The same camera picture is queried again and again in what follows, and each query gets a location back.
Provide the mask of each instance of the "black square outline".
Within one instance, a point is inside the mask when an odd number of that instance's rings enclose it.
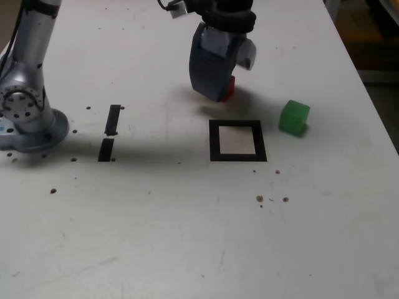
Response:
[[[250,126],[256,154],[221,154],[220,126]],[[212,162],[267,162],[262,125],[259,120],[209,120],[209,149]]]

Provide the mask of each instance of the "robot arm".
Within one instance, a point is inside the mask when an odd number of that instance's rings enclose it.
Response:
[[[66,116],[46,95],[43,61],[62,0],[22,0],[9,47],[0,60],[0,150],[47,150],[68,134]],[[173,17],[203,17],[190,56],[190,79],[197,92],[222,102],[234,91],[236,64],[250,70],[256,56],[246,34],[254,27],[253,0],[173,0],[161,7]]]

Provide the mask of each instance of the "table surface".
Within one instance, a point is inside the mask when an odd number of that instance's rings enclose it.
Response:
[[[254,12],[256,64],[217,104],[190,85],[199,16],[64,1],[44,74],[78,133],[0,157],[1,298],[398,298],[399,159],[328,12]],[[303,138],[278,130],[288,100],[311,107]],[[210,119],[261,120],[268,162],[210,162]]]
[[[380,0],[380,3],[385,8],[391,18],[399,25],[399,11],[392,3],[392,0]]]

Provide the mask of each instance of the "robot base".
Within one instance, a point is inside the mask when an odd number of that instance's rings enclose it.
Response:
[[[45,151],[60,143],[68,134],[67,117],[56,109],[54,122],[44,131],[32,134],[21,134],[14,123],[7,118],[0,121],[0,150],[16,150],[22,153]]]

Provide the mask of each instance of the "cable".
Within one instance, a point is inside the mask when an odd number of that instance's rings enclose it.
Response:
[[[17,21],[15,23],[14,31],[12,32],[10,43],[8,45],[6,53],[4,54],[4,56],[2,58],[2,61],[1,61],[0,78],[1,78],[1,74],[2,74],[2,72],[4,70],[4,67],[6,66],[6,62],[7,62],[8,56],[10,55],[10,52],[11,52],[11,49],[12,49],[12,45],[14,45],[14,41],[15,41],[15,38],[16,38],[17,32],[18,32],[18,27],[19,27],[19,24],[21,23],[21,17],[22,17],[23,10],[24,10],[24,0],[21,1],[21,7],[19,8]]]
[[[162,4],[162,1],[161,0],[158,0],[158,4],[162,7],[162,9],[165,11],[166,10],[166,7]]]
[[[169,2],[167,6],[165,6],[165,5],[162,4],[162,1],[161,1],[161,0],[158,0],[158,4],[162,7],[162,9],[163,9],[164,11],[170,11],[170,10],[173,9],[173,6],[174,6],[175,4],[178,4],[179,2],[182,2],[182,1],[183,1],[183,0],[173,0],[173,1]]]

